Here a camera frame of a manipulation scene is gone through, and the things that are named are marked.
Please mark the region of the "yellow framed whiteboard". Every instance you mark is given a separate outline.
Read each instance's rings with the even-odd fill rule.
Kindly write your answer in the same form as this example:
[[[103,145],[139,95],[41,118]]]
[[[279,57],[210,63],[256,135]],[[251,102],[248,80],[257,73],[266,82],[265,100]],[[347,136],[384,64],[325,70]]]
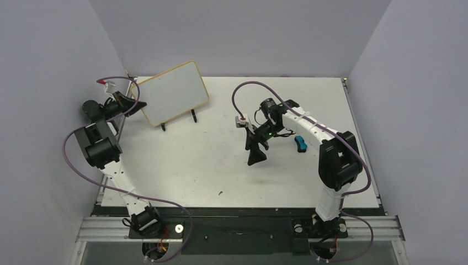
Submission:
[[[198,64],[187,61],[155,76],[138,76],[141,109],[153,127],[202,106],[210,100]]]

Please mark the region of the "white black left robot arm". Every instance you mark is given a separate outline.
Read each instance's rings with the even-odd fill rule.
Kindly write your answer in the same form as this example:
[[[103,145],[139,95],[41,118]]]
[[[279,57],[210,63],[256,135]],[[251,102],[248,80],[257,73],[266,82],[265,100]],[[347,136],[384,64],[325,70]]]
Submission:
[[[119,91],[112,93],[104,104],[88,100],[82,110],[92,123],[73,134],[88,164],[99,169],[119,190],[130,217],[123,221],[124,225],[141,236],[159,237],[165,223],[149,200],[137,197],[138,191],[120,158],[123,151],[116,138],[118,129],[110,121],[120,114],[130,116],[146,105]]]

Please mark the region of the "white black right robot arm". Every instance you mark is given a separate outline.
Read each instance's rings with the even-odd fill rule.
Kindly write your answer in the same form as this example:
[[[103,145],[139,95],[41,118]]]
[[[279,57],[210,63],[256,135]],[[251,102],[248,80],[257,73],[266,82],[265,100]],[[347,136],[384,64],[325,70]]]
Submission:
[[[311,145],[318,151],[318,175],[323,190],[312,216],[314,237],[335,236],[344,230],[340,222],[342,197],[363,170],[355,136],[349,132],[330,129],[307,114],[295,101],[277,104],[272,98],[260,104],[266,122],[253,125],[248,117],[236,117],[236,126],[246,131],[245,149],[249,151],[249,166],[267,159],[261,148],[268,149],[268,140],[284,130],[302,137],[297,146]]]

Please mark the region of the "blue whiteboard eraser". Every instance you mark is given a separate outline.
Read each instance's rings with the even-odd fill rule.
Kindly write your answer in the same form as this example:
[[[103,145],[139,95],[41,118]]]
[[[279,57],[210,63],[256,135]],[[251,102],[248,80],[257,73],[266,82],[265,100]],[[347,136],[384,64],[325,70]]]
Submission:
[[[302,136],[296,135],[294,137],[294,141],[296,143],[298,153],[305,153],[307,151],[307,144]]]

